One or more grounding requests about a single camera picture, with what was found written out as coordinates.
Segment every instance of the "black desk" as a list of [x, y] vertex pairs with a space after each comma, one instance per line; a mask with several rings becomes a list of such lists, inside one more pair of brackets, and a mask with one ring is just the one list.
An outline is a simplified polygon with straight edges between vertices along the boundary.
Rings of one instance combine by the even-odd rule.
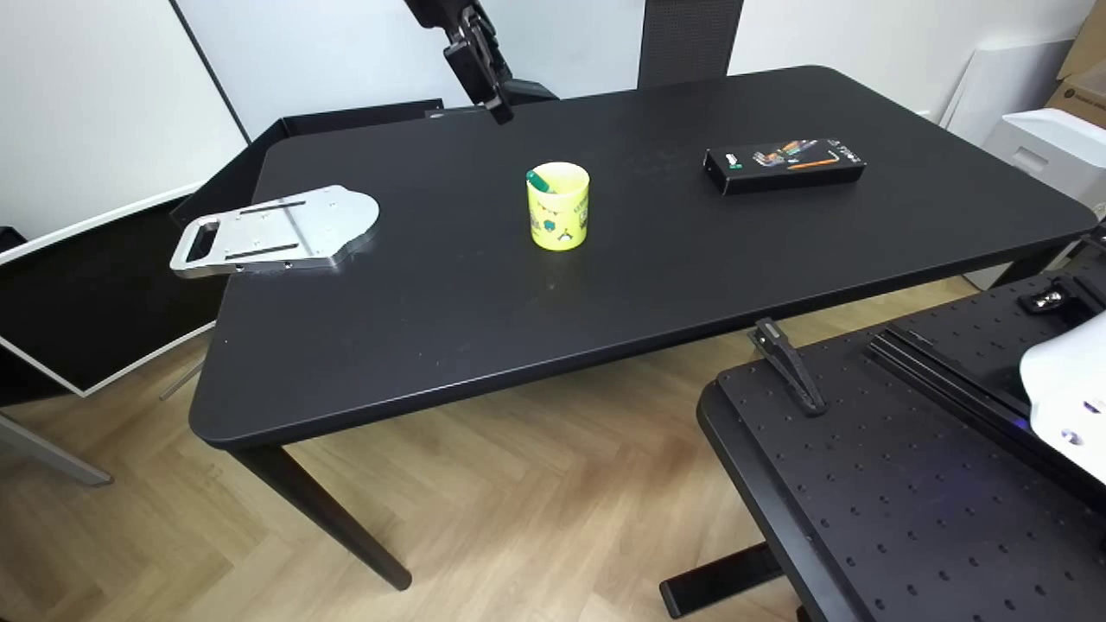
[[[1106, 292], [1106, 252], [1079, 266]], [[1073, 317], [1020, 311], [1020, 279], [896, 325], [994, 392]], [[723, 372], [697, 422], [767, 546], [664, 583], [674, 614], [783, 570], [812, 618], [1103, 618], [1106, 491], [878, 366], [856, 331], [803, 348], [829, 411], [806, 419], [767, 362]]]
[[[847, 140], [859, 183], [719, 198], [705, 145]], [[528, 247], [521, 174], [596, 178], [590, 239]], [[279, 447], [454, 396], [742, 328], [998, 258], [1020, 273], [1093, 229], [998, 166], [829, 70], [446, 115], [271, 150], [260, 198], [346, 183], [385, 203], [378, 249], [336, 275], [234, 275], [194, 396], [230, 451], [403, 586], [385, 553]]]

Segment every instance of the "white wall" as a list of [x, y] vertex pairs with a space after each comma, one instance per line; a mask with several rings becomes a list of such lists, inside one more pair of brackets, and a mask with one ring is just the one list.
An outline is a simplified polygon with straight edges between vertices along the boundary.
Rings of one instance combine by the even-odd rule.
[[728, 74], [833, 67], [938, 119], [979, 43], [1062, 43], [1094, 0], [748, 0]]
[[82, 229], [176, 198], [245, 142], [170, 0], [5, 0], [0, 220]]
[[[485, 0], [516, 75], [559, 96], [636, 87], [642, 0]], [[248, 135], [283, 115], [470, 103], [403, 0], [180, 0]]]

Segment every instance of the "wooden floor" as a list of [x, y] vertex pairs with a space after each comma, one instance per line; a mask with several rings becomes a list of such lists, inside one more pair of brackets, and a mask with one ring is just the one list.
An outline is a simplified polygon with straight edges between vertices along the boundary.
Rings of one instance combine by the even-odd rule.
[[[814, 343], [972, 293], [961, 279], [787, 322]], [[0, 451], [0, 618], [660, 622], [657, 583], [760, 543], [694, 426], [750, 361], [723, 335], [294, 447], [412, 570], [394, 590], [185, 430], [204, 340], [89, 401], [14, 409], [114, 474]], [[790, 618], [774, 581], [707, 618]]]

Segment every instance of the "yellow cup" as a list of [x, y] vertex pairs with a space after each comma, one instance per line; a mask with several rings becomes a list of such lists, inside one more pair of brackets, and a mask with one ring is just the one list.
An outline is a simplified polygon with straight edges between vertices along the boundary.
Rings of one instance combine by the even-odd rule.
[[568, 252], [589, 239], [589, 190], [590, 178], [574, 163], [541, 163], [533, 171], [547, 190], [525, 179], [528, 198], [528, 239], [539, 249]]

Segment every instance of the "white device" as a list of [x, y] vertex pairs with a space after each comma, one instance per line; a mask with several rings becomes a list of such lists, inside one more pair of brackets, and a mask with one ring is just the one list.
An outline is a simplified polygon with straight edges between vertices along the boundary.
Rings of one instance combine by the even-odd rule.
[[1024, 353], [1041, 441], [1106, 483], [1106, 315]]
[[380, 203], [346, 188], [245, 203], [189, 220], [170, 271], [185, 279], [240, 271], [339, 271], [378, 217]]

